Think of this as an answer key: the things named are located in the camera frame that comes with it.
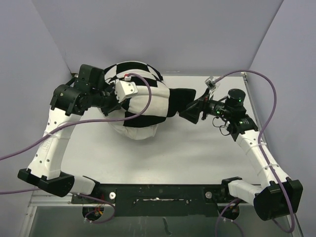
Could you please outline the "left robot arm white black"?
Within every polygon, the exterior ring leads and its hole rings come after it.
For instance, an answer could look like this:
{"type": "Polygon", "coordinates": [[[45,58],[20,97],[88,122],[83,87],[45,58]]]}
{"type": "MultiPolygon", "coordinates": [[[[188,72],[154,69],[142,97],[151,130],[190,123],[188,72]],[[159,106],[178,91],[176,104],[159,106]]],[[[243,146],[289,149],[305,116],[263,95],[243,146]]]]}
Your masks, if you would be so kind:
{"type": "Polygon", "coordinates": [[[90,203],[99,200],[97,181],[62,172],[61,164],[76,122],[91,107],[107,112],[118,106],[114,86],[105,82],[104,70],[83,64],[79,75],[53,92],[49,118],[38,150],[27,168],[17,177],[58,197],[83,194],[90,203]]]}

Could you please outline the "white pillow insert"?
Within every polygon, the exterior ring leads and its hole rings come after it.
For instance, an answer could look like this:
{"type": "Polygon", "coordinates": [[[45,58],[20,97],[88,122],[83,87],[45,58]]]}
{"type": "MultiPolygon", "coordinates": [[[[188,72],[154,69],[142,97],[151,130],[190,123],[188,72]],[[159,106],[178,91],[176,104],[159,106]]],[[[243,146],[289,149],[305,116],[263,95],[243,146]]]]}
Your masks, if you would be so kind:
{"type": "Polygon", "coordinates": [[[145,140],[154,137],[158,124],[142,125],[137,118],[125,121],[109,122],[109,126],[118,134],[132,140],[145,140]]]}

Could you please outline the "black white checkered pillowcase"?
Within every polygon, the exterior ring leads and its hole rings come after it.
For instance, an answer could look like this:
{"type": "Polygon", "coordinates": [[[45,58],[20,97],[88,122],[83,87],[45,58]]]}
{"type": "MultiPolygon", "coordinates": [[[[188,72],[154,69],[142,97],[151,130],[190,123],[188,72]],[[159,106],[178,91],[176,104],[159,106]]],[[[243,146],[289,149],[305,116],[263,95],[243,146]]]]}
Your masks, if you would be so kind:
{"type": "MultiPolygon", "coordinates": [[[[138,74],[147,81],[152,92],[151,102],[146,111],[137,118],[110,122],[109,124],[114,128],[154,128],[167,118],[185,110],[186,106],[195,99],[196,90],[169,88],[160,72],[143,62],[126,61],[111,65],[104,70],[104,78],[107,82],[117,82],[129,73],[138,74]]],[[[130,81],[136,84],[138,94],[126,99],[121,109],[111,112],[109,117],[116,119],[131,117],[145,108],[149,98],[148,88],[138,77],[132,76],[130,81]]]]}

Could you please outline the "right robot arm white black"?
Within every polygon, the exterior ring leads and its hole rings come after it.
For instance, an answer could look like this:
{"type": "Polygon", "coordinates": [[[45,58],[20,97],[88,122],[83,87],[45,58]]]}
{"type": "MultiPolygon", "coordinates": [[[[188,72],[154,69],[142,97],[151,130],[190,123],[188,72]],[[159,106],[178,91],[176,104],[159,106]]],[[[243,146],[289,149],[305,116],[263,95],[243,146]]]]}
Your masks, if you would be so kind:
{"type": "Polygon", "coordinates": [[[260,181],[258,186],[240,177],[222,180],[220,197],[226,202],[239,198],[254,206],[260,219],[267,221],[297,212],[303,192],[299,180],[292,180],[276,162],[266,144],[259,137],[260,131],[243,106],[245,92],[229,90],[219,101],[213,100],[209,90],[186,106],[180,117],[197,123],[207,116],[214,116],[228,123],[227,131],[248,157],[260,181]]]}

